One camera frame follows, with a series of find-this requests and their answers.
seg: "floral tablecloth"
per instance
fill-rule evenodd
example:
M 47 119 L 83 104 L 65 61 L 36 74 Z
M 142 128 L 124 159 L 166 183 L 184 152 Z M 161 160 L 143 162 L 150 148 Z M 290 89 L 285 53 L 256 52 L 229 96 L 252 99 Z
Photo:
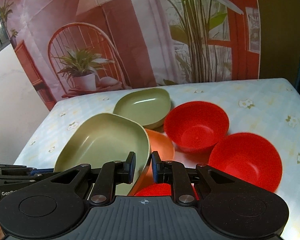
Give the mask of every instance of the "floral tablecloth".
M 300 240 L 300 95 L 293 86 L 285 79 L 267 79 L 162 88 L 170 93 L 174 106 L 196 100 L 221 106 L 229 116 L 229 134 L 253 132 L 276 147 L 283 165 L 282 180 L 276 193 L 290 210 L 282 237 Z M 101 112 L 112 112 L 116 102 L 130 92 L 132 90 L 103 92 L 58 102 L 15 164 L 53 168 L 63 147 L 85 120 Z M 176 152 L 175 160 L 186 167 L 194 167 L 197 163 L 180 152 Z

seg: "metal screw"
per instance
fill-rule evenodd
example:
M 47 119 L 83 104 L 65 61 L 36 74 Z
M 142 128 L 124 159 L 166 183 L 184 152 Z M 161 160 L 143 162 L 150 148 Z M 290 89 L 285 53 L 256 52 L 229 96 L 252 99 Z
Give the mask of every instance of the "metal screw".
M 181 195 L 179 197 L 179 200 L 182 202 L 182 203 L 190 203 L 192 201 L 194 201 L 194 197 L 191 196 L 191 195 Z
M 106 196 L 103 195 L 94 195 L 90 199 L 94 203 L 102 203 L 107 200 Z

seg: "white crosshair logo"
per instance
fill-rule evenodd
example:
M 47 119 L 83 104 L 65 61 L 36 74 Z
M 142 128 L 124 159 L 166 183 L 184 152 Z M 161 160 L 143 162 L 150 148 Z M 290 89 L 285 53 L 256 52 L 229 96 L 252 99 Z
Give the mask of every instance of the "white crosshair logo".
M 147 199 L 143 199 L 143 200 L 141 200 L 141 201 L 139 201 L 139 202 L 141 202 L 141 204 L 145 205 L 145 204 L 148 204 L 148 203 L 151 202 L 151 201 L 149 201 L 149 200 L 147 200 Z

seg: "triangular cutout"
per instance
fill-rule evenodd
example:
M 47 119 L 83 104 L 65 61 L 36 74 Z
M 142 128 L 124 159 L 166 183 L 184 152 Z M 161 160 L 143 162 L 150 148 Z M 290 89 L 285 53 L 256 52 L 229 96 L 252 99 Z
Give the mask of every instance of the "triangular cutout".
M 75 178 L 75 176 L 77 176 L 78 173 L 79 170 L 73 170 L 66 174 L 61 175 L 60 177 L 53 179 L 51 182 L 60 183 L 60 184 L 70 184 L 71 181 Z
M 227 184 L 227 183 L 234 183 L 233 180 L 228 179 L 227 177 L 224 177 L 214 171 L 208 171 L 209 175 L 211 176 L 211 178 L 213 178 L 213 180 L 215 181 L 215 183 L 217 184 Z

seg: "wall mural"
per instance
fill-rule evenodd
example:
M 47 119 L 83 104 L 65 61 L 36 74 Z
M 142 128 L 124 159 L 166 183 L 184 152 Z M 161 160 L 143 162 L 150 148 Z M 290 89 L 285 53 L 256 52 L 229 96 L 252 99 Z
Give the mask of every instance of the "wall mural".
M 257 0 L 0 0 L 0 15 L 50 110 L 102 91 L 258 78 Z

